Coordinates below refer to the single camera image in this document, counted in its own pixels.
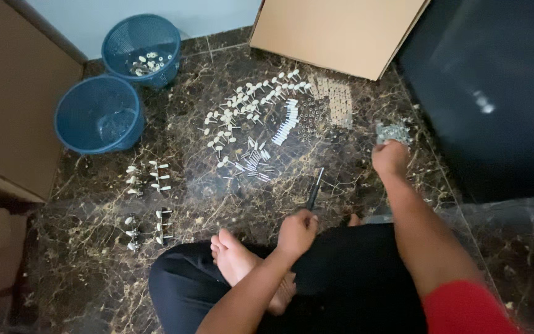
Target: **blue plastic basket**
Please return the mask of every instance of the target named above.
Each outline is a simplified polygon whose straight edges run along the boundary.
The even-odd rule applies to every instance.
[[[164,66],[141,77],[130,73],[139,56],[157,52]],[[180,65],[180,33],[169,20],[152,14],[124,19],[114,26],[102,43],[102,60],[112,74],[131,83],[164,87],[171,82]]]
[[[82,154],[131,148],[144,131],[135,89],[110,75],[71,87],[55,112],[55,132],[63,144]]]

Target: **toes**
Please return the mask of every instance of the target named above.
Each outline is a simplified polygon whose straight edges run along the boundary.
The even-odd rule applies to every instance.
[[[352,213],[350,217],[350,222],[347,224],[347,226],[360,226],[361,224],[362,224],[362,221],[360,220],[358,215],[356,215],[355,213]]]
[[[241,245],[240,241],[234,238],[234,236],[225,228],[219,230],[219,241],[228,248]]]
[[[223,251],[223,250],[226,250],[226,249],[227,249],[226,246],[224,246],[224,244],[222,244],[222,243],[219,241],[219,237],[218,237],[217,235],[213,235],[213,236],[211,237],[211,244],[212,244],[212,245],[215,245],[215,246],[218,247],[217,252],[219,252],[219,251]]]

